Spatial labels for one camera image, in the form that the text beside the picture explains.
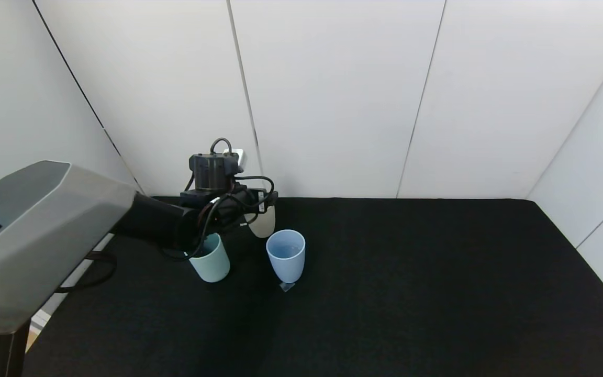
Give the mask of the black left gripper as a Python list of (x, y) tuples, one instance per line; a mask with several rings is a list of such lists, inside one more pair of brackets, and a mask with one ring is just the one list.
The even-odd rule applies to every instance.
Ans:
[(278, 191), (267, 193), (261, 188), (232, 188), (229, 191), (230, 201), (239, 215), (258, 215), (273, 207), (278, 200)]

